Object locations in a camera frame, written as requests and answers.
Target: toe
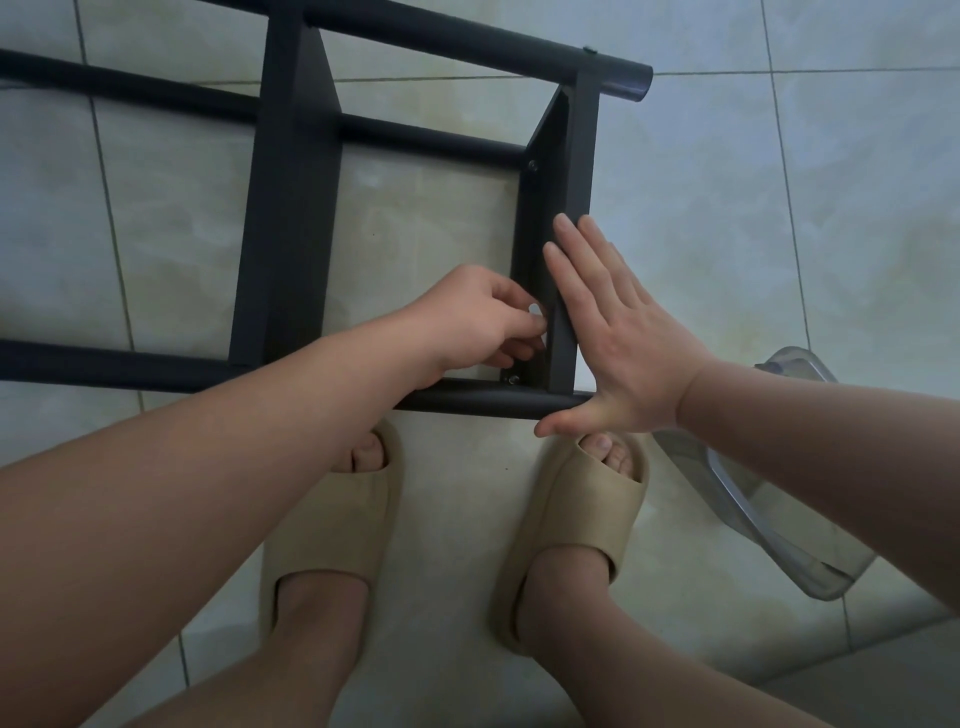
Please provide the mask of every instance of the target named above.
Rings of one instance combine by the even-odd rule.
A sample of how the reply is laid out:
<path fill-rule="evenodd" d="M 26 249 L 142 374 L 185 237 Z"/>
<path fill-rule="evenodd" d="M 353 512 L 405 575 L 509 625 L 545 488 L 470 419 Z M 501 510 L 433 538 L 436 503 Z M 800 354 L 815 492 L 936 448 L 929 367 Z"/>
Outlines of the toe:
<path fill-rule="evenodd" d="M 353 465 L 356 473 L 372 473 L 383 468 L 383 444 L 372 432 L 353 448 Z"/>
<path fill-rule="evenodd" d="M 580 441 L 580 447 L 587 455 L 595 457 L 597 460 L 603 460 L 610 454 L 613 440 L 606 432 L 594 432 Z"/>
<path fill-rule="evenodd" d="M 619 473 L 620 465 L 627 458 L 627 454 L 627 449 L 620 445 L 620 443 L 613 443 L 613 447 L 610 448 L 610 454 L 604 458 L 604 465 L 615 473 Z"/>
<path fill-rule="evenodd" d="M 330 468 L 333 473 L 352 473 L 353 472 L 353 458 L 350 455 L 350 451 L 345 449 L 337 462 L 333 464 L 333 467 Z"/>
<path fill-rule="evenodd" d="M 621 475 L 626 475 L 630 478 L 634 476 L 634 458 L 630 456 L 629 450 L 627 450 L 627 456 L 623 458 L 623 461 L 620 463 L 620 467 L 617 468 L 616 471 Z"/>

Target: left hand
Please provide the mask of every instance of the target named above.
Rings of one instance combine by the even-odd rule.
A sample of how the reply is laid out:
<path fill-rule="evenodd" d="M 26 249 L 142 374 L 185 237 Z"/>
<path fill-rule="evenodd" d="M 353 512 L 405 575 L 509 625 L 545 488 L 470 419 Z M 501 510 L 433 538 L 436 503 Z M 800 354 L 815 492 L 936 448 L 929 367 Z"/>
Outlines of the left hand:
<path fill-rule="evenodd" d="M 546 319 L 529 312 L 537 300 L 514 280 L 479 265 L 460 265 L 401 315 L 429 332 L 433 367 L 423 386 L 450 369 L 488 364 L 506 369 L 543 349 Z"/>

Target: furniture frame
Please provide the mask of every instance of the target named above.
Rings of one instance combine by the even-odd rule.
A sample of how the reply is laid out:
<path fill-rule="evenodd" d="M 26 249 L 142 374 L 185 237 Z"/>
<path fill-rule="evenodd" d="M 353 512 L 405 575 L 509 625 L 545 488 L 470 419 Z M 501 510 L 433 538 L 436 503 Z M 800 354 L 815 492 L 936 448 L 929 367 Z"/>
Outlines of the furniture frame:
<path fill-rule="evenodd" d="M 192 393 L 321 336 L 345 143 L 516 170 L 511 278 L 545 307 L 546 351 L 499 381 L 448 377 L 401 409 L 538 419 L 574 391 L 577 341 L 540 253 L 558 212 L 589 211 L 600 95 L 640 101 L 642 63 L 389 0 L 204 0 L 267 15 L 260 97 L 0 51 L 0 76 L 255 126 L 227 360 L 0 340 L 0 379 Z M 526 146 L 342 113 L 318 28 L 558 85 Z"/>

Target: metal leg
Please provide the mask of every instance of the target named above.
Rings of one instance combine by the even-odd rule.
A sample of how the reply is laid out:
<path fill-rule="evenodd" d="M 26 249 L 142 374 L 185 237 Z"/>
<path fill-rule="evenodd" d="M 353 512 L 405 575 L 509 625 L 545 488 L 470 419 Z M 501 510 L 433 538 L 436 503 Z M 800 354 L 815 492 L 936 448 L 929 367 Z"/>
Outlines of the metal leg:
<path fill-rule="evenodd" d="M 253 143 L 231 364 L 258 366 L 321 335 L 340 180 L 340 102 L 301 3 L 274 3 Z"/>
<path fill-rule="evenodd" d="M 511 278 L 546 308 L 547 350 L 517 362 L 502 379 L 547 392 L 569 394 L 577 367 L 577 339 L 566 306 L 543 263 L 542 246 L 553 237 L 553 218 L 565 212 L 576 221 L 589 212 L 600 87 L 591 76 L 557 89 L 527 145 L 527 165 L 516 205 Z"/>

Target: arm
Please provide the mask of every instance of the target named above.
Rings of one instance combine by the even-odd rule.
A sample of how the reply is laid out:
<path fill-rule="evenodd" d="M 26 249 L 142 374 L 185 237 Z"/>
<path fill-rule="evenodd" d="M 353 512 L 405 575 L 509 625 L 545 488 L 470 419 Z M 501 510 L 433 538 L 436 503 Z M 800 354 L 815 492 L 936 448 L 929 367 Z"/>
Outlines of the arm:
<path fill-rule="evenodd" d="M 960 609 L 960 402 L 722 362 L 660 308 L 589 217 L 547 266 L 597 394 L 538 435 L 682 426 L 816 509 Z"/>
<path fill-rule="evenodd" d="M 531 303 L 458 268 L 395 314 L 0 470 L 0 712 L 95 709 L 401 398 L 529 358 L 545 329 Z"/>

